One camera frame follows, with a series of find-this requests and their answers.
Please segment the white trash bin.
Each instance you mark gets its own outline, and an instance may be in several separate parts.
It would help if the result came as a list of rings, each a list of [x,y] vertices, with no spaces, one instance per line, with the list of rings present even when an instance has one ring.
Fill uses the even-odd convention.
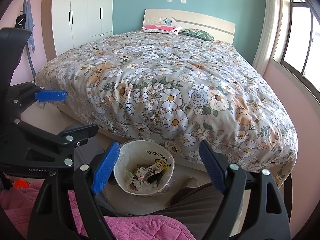
[[[159,181],[157,189],[147,193],[138,193],[127,189],[125,185],[128,179],[127,172],[136,173],[141,167],[150,168],[158,160],[165,162],[168,165],[168,170]],[[119,158],[113,171],[116,182],[123,191],[135,196],[149,197],[167,190],[173,181],[174,168],[174,158],[163,146],[155,142],[134,140],[121,145]]]

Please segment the shoe on floor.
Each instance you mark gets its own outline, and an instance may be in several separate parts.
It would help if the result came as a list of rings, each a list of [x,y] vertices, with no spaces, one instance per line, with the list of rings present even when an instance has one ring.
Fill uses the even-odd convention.
[[[196,178],[188,178],[183,184],[182,184],[182,188],[189,188],[189,189],[193,189],[193,188],[197,188],[197,179]]]

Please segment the white curtain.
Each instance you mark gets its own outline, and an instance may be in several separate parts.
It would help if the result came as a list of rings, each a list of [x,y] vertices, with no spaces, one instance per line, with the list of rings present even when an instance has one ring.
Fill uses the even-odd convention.
[[[252,66],[261,75],[272,56],[280,19],[281,0],[266,0],[263,29]]]

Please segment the white wardrobe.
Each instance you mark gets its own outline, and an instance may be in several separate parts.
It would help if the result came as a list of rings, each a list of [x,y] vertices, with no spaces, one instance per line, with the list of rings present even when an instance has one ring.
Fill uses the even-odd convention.
[[[52,0],[55,53],[113,34],[113,0]]]

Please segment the small white barcode box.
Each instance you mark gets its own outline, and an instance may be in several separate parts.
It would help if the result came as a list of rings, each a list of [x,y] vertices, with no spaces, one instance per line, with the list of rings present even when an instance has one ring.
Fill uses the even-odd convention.
[[[136,175],[135,175],[135,179],[140,180],[140,181],[144,181],[153,175],[154,175],[154,170],[152,170],[150,168],[141,167],[137,170]]]

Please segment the cream wooden headboard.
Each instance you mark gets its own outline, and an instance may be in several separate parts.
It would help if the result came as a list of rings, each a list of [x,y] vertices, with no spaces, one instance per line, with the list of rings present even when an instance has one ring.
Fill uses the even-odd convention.
[[[235,23],[195,12],[172,9],[145,9],[143,25],[180,25],[184,29],[199,29],[210,33],[213,38],[233,44]]]

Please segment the pink white pillow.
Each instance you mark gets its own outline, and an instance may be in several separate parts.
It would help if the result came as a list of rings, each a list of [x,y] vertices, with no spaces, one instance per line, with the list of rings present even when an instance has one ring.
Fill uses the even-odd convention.
[[[179,32],[182,30],[183,30],[183,27],[180,25],[151,24],[151,25],[143,26],[143,31],[146,33],[163,33],[163,34],[178,35]]]

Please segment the green floral pillow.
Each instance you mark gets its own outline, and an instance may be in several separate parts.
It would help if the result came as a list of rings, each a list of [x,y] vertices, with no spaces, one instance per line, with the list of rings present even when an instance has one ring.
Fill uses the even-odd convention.
[[[214,39],[214,37],[212,36],[212,34],[200,30],[200,29],[182,29],[179,34],[182,35],[186,35],[186,36],[190,36],[190,37],[194,37],[194,38],[198,38],[201,39],[203,41],[212,41]]]

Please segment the floral bed quilt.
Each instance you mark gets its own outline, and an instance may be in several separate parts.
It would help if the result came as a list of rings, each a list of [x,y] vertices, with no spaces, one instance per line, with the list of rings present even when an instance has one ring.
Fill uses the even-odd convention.
[[[296,163],[287,111],[227,42],[131,31],[62,53],[35,81],[67,91],[65,105],[83,122],[156,142],[191,163],[202,163],[203,140],[243,169],[268,169],[277,185]]]

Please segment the black foam cylinder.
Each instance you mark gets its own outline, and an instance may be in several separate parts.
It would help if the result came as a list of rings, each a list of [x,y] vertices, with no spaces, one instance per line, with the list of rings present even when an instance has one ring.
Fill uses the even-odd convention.
[[[159,173],[155,173],[153,175],[151,175],[148,179],[147,182],[152,184],[152,183],[157,183],[159,184],[159,181],[161,180],[161,178],[163,177],[164,172],[159,172]]]

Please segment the red object on floor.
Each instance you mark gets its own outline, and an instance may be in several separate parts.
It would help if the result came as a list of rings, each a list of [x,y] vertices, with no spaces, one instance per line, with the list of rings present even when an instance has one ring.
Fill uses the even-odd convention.
[[[29,185],[30,184],[26,180],[21,178],[13,183],[13,187],[17,189],[25,189],[25,188],[28,188]]]

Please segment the hanging blue clothes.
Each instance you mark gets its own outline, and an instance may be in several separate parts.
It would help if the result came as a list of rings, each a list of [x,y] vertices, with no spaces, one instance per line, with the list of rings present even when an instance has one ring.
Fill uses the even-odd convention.
[[[31,54],[30,54],[31,51],[33,53],[35,52],[35,43],[34,43],[34,37],[33,37],[33,28],[35,24],[33,23],[30,0],[23,1],[23,8],[20,11],[20,13],[21,14],[16,18],[15,27],[20,29],[26,29],[31,32],[31,35],[25,46],[25,50],[27,53],[27,58],[28,58],[31,73],[33,75],[33,78],[35,78],[36,72],[35,72],[34,65],[31,59]]]

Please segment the window with dark frame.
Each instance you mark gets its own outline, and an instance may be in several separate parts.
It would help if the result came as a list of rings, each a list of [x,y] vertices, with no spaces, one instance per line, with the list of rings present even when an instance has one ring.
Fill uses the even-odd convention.
[[[280,0],[273,59],[319,100],[319,22],[305,0]]]

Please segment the grey trousers legs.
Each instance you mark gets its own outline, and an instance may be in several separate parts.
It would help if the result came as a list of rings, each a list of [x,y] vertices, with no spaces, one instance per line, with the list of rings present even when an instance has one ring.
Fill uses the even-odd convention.
[[[105,150],[95,137],[89,138],[84,146],[74,149],[74,169],[83,164],[90,164],[96,155]],[[107,209],[116,217],[129,217],[132,214],[118,212],[107,198],[105,191],[100,191],[95,199],[101,210]],[[169,206],[149,215],[167,216],[178,220],[195,237],[202,239],[213,221],[222,203],[223,194],[213,184],[208,183],[197,188],[181,188],[170,200]]]

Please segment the white plastic bag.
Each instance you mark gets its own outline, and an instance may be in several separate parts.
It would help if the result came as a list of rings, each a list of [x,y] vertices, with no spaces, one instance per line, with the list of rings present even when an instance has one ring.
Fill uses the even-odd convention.
[[[151,177],[149,174],[145,175],[143,179],[136,178],[135,173],[127,172],[128,179],[125,183],[128,190],[132,190],[138,193],[147,193],[157,189],[158,180],[155,179],[153,182],[148,182]]]

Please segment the milk carton box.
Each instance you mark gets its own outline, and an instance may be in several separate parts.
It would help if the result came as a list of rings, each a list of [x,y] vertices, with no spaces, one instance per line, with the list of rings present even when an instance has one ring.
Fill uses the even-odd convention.
[[[165,173],[168,170],[168,165],[165,162],[158,160],[150,168],[153,170],[154,174]]]

